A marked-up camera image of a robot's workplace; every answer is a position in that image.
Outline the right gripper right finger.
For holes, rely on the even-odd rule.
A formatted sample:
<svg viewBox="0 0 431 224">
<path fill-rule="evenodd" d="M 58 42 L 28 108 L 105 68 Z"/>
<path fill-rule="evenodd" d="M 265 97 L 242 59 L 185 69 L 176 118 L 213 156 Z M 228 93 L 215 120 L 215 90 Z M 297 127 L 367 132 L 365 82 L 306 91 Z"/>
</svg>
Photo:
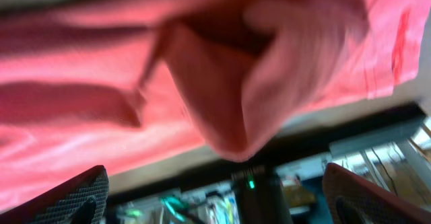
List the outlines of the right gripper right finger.
<svg viewBox="0 0 431 224">
<path fill-rule="evenodd" d="M 334 223 L 430 224 L 429 211 L 336 163 L 326 167 L 323 192 Z"/>
</svg>

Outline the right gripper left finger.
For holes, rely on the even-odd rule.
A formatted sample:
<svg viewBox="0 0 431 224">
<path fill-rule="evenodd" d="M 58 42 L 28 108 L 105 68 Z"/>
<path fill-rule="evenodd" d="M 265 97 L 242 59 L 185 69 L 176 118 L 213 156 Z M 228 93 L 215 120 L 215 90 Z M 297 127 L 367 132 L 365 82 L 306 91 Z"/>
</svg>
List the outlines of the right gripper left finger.
<svg viewBox="0 0 431 224">
<path fill-rule="evenodd" d="M 103 219 L 109 181 L 96 165 L 55 188 L 1 213 L 2 224 L 99 224 Z"/>
</svg>

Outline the red t-shirt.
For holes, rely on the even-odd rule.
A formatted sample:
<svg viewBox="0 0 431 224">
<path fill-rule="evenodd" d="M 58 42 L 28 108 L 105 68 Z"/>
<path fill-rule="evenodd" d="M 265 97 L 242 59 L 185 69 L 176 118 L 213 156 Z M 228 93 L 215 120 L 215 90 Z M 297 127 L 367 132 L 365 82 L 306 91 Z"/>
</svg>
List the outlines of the red t-shirt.
<svg viewBox="0 0 431 224">
<path fill-rule="evenodd" d="M 202 145 L 244 161 L 293 116 L 418 74 L 430 0 L 85 0 L 1 17 L 1 208 Z"/>
</svg>

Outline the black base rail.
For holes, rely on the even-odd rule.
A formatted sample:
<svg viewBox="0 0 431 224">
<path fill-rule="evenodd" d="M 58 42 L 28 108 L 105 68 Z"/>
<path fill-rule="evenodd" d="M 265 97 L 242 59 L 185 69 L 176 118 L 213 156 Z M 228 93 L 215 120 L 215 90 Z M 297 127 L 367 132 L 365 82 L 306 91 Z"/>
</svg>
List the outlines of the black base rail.
<svg viewBox="0 0 431 224">
<path fill-rule="evenodd" d="M 242 163 L 222 160 L 209 148 L 201 147 L 179 156 L 183 161 L 193 161 L 192 166 L 169 178 L 152 180 L 110 194 L 107 205 L 113 207 L 174 188 L 191 190 L 228 180 L 232 173 L 246 167 L 279 166 L 327 151 L 334 155 L 345 155 L 383 143 L 403 141 L 413 136 L 425 117 L 425 112 L 415 104 L 398 106 L 340 126 L 274 138 L 255 156 Z"/>
</svg>

